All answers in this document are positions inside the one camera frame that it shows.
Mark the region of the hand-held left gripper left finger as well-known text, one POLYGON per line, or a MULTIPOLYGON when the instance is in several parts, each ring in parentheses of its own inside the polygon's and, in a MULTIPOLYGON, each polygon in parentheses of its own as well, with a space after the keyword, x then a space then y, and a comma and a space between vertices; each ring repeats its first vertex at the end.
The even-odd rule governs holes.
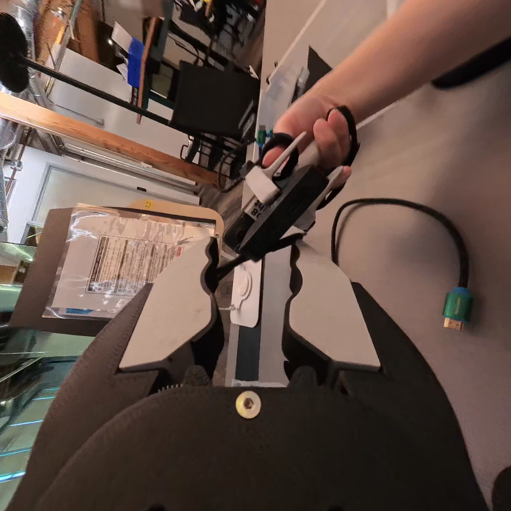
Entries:
POLYGON ((201 366, 213 376, 225 343, 216 238, 203 238, 167 265, 151 285, 118 368, 184 376, 201 366))

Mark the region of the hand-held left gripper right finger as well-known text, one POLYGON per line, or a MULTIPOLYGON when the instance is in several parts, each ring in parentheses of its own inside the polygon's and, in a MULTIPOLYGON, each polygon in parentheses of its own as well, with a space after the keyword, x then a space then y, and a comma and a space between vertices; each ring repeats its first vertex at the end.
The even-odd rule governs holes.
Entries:
POLYGON ((320 384, 333 384, 342 370, 378 372, 381 363, 349 278, 307 243, 295 244, 290 265, 282 335, 287 367, 311 367, 320 384))

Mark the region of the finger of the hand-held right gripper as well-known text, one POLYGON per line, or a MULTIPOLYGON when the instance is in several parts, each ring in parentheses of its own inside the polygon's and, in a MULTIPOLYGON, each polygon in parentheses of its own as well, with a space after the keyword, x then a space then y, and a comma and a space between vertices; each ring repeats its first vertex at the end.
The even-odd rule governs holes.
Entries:
POLYGON ((323 209, 330 204, 340 194, 351 174, 351 166, 343 166, 342 171, 340 171, 339 175, 332 181, 327 194, 316 209, 323 209))
POLYGON ((315 225, 316 222, 316 210, 307 209, 303 214, 295 221, 295 228, 300 232, 296 233, 296 239, 301 240, 308 233, 308 231, 315 225))

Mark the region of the black hdmi cable green plugs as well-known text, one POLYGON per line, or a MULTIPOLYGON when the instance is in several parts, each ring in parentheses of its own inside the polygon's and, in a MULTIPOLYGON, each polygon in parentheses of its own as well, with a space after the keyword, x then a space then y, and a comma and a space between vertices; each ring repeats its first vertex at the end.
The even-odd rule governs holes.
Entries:
POLYGON ((266 140, 267 140, 266 128, 260 125, 255 137, 247 138, 238 147, 227 151, 227 153, 225 153, 220 158, 220 163, 218 164, 217 168, 216 185, 218 191, 221 194, 228 194, 229 192, 231 192, 246 178, 246 175, 248 174, 249 170, 251 170, 256 163, 261 163, 263 156, 263 148, 265 146, 266 140), (246 149, 252 143, 255 143, 258 148, 257 153, 258 159, 256 160, 256 163, 245 160, 241 161, 240 157, 246 155, 246 149), (231 161, 229 167, 230 168, 229 175, 227 176, 222 173, 222 170, 226 160, 229 158, 231 158, 231 161))
POLYGON ((455 224, 444 214, 433 208, 413 201, 396 198, 361 198, 342 204, 336 211, 331 230, 330 249, 332 262, 336 266, 339 265, 339 251, 337 245, 339 240, 338 227, 341 215, 350 207, 367 207, 371 205, 388 205, 411 209, 438 221, 448 232, 457 251, 459 276, 458 286, 454 287, 453 290, 446 295, 444 301, 444 328, 461 331, 463 327, 469 323, 473 307, 473 297, 469 290, 469 251, 463 236, 455 224))

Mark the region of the person's right forearm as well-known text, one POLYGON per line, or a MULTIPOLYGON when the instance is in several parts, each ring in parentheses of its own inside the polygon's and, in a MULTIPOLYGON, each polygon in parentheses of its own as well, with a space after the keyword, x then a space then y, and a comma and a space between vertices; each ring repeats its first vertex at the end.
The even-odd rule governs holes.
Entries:
POLYGON ((318 83, 360 123, 510 37, 510 1, 405 1, 318 83))

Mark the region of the person's right hand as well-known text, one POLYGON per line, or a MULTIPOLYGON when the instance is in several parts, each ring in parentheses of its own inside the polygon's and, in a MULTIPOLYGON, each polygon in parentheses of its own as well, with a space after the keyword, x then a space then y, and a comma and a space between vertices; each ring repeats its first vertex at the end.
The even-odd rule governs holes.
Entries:
POLYGON ((344 86, 318 82, 280 116, 273 132, 285 133, 293 139, 305 133, 297 146, 299 155, 315 143, 323 169, 339 167, 351 146, 348 122, 338 111, 340 106, 347 107, 357 119, 354 97, 348 95, 344 86))

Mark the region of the black box cart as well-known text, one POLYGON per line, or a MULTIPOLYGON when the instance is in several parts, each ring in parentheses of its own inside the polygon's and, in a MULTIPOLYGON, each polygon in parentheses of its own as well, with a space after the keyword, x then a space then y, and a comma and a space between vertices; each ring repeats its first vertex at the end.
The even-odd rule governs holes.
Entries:
POLYGON ((259 87, 260 81, 248 73, 181 61, 170 126, 240 142, 255 125, 259 87))

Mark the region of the wood edged display stand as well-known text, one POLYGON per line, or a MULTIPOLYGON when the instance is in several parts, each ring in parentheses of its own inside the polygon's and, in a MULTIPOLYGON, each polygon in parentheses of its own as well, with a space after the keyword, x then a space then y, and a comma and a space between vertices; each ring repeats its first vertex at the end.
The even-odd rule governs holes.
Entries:
MULTIPOLYGON (((227 220, 213 209, 164 200, 140 199, 135 201, 131 208, 108 208, 128 218, 135 214, 149 214, 182 220, 212 220, 220 234, 223 234, 227 226, 227 220)), ((42 316, 64 253, 72 210, 73 208, 50 210, 34 259, 11 314, 8 323, 10 329, 33 329, 47 333, 94 337, 109 322, 102 318, 42 316)))

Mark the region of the wooden beam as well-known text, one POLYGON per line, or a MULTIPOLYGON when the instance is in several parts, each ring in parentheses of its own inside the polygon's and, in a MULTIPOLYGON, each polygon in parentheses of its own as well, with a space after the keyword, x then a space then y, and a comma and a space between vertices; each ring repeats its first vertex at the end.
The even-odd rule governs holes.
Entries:
POLYGON ((109 133, 53 112, 29 101, 1 93, 1 118, 74 142, 88 144, 119 156, 131 158, 137 163, 147 164, 165 174, 188 179, 199 184, 214 185, 216 174, 180 158, 138 144, 124 137, 109 133))

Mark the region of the black disc on pole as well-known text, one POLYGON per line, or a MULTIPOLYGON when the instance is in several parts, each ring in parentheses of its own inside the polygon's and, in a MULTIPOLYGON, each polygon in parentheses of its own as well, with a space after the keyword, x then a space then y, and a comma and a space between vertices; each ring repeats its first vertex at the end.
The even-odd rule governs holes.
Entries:
POLYGON ((40 72, 57 81, 73 86, 137 115, 171 127, 171 121, 153 112, 135 106, 109 93, 89 86, 28 57, 28 41, 16 19, 1 13, 1 84, 13 93, 22 93, 29 85, 29 70, 40 72))

